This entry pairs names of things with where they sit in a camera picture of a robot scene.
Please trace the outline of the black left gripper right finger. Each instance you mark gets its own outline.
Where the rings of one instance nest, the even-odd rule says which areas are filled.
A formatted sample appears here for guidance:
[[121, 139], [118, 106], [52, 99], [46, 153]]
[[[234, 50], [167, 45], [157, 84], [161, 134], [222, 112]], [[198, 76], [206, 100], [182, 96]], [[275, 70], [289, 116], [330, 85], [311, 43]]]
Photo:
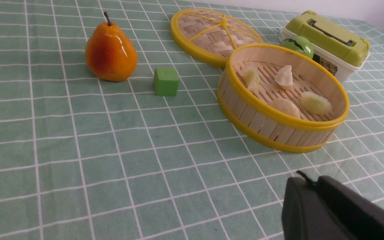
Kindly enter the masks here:
[[384, 240], [384, 209], [329, 176], [320, 176], [317, 193], [358, 240]]

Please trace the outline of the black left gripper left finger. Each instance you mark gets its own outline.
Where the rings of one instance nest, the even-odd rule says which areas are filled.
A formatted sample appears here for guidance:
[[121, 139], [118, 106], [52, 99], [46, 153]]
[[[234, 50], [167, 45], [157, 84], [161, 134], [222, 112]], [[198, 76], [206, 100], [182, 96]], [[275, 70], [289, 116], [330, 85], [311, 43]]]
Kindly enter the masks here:
[[302, 171], [303, 177], [287, 180], [282, 207], [282, 229], [286, 240], [361, 240], [362, 237], [336, 216], [346, 211], [331, 210], [325, 200], [314, 190], [315, 181]]

